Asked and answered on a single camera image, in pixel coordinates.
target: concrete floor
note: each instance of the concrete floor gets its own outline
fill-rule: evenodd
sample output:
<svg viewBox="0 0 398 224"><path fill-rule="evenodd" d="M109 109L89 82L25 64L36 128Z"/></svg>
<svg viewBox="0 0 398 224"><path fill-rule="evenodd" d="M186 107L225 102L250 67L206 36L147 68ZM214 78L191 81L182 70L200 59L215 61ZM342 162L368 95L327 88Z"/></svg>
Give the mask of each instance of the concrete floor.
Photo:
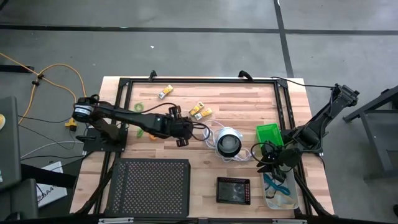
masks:
<svg viewBox="0 0 398 224"><path fill-rule="evenodd" d="M398 2L373 0L280 0L286 29L397 30ZM272 0L14 0L0 12L0 23L117 27L228 27L277 29ZM295 77L306 83L346 84L361 92L358 106L398 83L398 36L287 35ZM286 77L279 34L57 32L0 30L0 52L40 70L67 63L83 75L88 94L97 93L105 75L229 76L240 70L254 77ZM0 58L0 64L11 64ZM46 74L82 95L76 75L55 68ZM22 114L29 102L33 75L0 74L0 97L15 95ZM323 107L329 90L307 88L312 113ZM43 83L30 117L67 118L71 96ZM398 222L398 180L366 184L363 175L380 169L360 120L345 124L345 109L327 131L326 175L335 213L344 218ZM25 120L24 126L57 141L69 141L63 124ZM47 139L20 129L21 154ZM67 151L54 146L34 156L79 154L81 144ZM55 159L31 159L44 166Z"/></svg>

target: wooden table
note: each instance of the wooden table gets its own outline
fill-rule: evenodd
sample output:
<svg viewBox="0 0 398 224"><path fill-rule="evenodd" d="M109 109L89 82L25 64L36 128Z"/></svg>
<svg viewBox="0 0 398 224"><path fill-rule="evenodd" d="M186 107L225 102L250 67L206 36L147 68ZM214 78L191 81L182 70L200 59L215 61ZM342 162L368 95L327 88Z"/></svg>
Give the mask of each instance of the wooden table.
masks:
<svg viewBox="0 0 398 224"><path fill-rule="evenodd" d="M104 77L99 95L101 100L114 103L120 77ZM296 82L303 83L301 78L294 78ZM166 86L164 83L135 83L132 88L130 109L135 103L143 102L145 109L159 103L172 102L180 105L183 116L195 106L198 101L211 108L213 114L201 121L213 119L225 126L237 129L243 134L243 147L250 149L256 143L256 126L261 124L279 123L276 110L275 94L272 85L267 84L229 84L229 83L170 83L174 87L164 100L160 100L158 93ZM290 99L297 126L305 124L312 116L308 104L305 88L294 83L289 83ZM122 96L121 106L124 105L125 92ZM153 113L167 112L167 106L152 111ZM220 126L208 124L212 129ZM190 183L190 217L212 218L290 218L294 217L292 210L271 210L264 204L260 178L256 168L257 162L223 162L216 157L213 149L204 142L190 140L189 146L177 147L175 139L157 139L151 141L145 133L137 138L137 127L130 126L127 137L127 146L122 158L168 158L189 159L191 164ZM194 134L201 135L200 130ZM103 163L103 152L92 153L81 166L71 212L77 211L88 200L100 179ZM333 213L333 206L326 181L322 162L314 155L303 155L303 164L307 185L318 201ZM251 181L251 205L232 205L216 203L216 178L237 177ZM108 189L104 191L101 210L106 206ZM302 194L299 191L299 204L305 211L302 203Z"/></svg>

